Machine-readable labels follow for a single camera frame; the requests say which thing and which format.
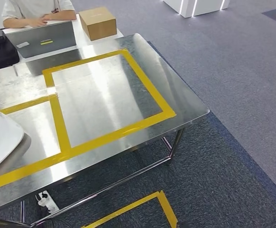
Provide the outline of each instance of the floor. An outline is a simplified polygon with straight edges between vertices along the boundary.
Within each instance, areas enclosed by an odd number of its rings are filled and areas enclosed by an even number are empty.
[[[125,35],[151,41],[276,184],[274,0],[231,0],[227,10],[184,19],[162,0],[73,0],[106,6]]]
[[[247,165],[245,151],[214,114],[189,126],[171,165],[163,164],[58,216],[72,228],[92,224],[125,206],[163,191],[180,228],[276,228],[276,198]],[[167,137],[172,142],[173,136]],[[167,155],[161,141],[101,162],[79,176],[48,187],[61,209]],[[26,222],[43,218],[45,208],[25,198]],[[20,219],[20,204],[0,211],[2,219]],[[66,228],[63,223],[44,228]],[[157,199],[132,208],[99,228],[170,228]]]

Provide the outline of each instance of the white shirt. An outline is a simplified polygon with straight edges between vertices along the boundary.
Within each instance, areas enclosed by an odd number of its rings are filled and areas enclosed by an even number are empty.
[[[6,0],[2,19],[40,18],[45,14],[74,10],[70,0]]]

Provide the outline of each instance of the white tray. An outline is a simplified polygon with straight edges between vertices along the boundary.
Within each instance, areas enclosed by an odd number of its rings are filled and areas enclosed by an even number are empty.
[[[15,149],[23,139],[24,134],[21,126],[0,113],[0,163]]]

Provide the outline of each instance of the laptop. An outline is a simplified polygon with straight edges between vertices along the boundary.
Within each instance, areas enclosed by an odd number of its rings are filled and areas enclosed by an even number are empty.
[[[6,36],[24,58],[76,45],[71,21],[30,28]]]

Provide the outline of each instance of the white pedestal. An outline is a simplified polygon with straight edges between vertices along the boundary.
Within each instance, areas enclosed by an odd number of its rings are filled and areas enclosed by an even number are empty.
[[[228,8],[230,0],[163,0],[184,18]]]

